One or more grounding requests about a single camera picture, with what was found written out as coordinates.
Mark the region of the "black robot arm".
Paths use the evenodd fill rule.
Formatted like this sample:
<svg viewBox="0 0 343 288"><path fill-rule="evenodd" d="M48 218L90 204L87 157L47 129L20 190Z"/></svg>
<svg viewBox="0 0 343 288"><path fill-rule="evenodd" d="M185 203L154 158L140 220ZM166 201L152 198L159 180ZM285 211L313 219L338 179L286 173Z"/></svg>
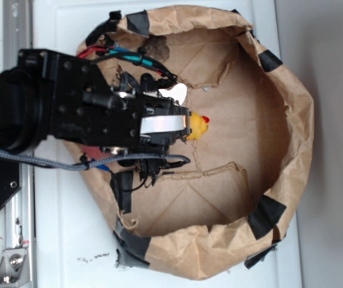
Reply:
<svg viewBox="0 0 343 288"><path fill-rule="evenodd" d="M145 87L110 85L98 61L23 49L0 74L0 149L20 153L47 138L110 152L164 154L192 133L191 112Z"/></svg>

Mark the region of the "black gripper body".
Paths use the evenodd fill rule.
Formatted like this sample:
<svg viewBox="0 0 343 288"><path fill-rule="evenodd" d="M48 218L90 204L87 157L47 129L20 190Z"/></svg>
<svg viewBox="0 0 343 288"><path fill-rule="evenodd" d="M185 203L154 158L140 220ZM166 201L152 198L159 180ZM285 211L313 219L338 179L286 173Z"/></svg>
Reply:
<svg viewBox="0 0 343 288"><path fill-rule="evenodd" d="M17 70L35 88L39 128L53 136L103 150L166 150L190 135L191 112L161 91L176 85L161 64L117 53L145 72L135 78L118 73L106 81L95 61L46 49L23 49Z"/></svg>

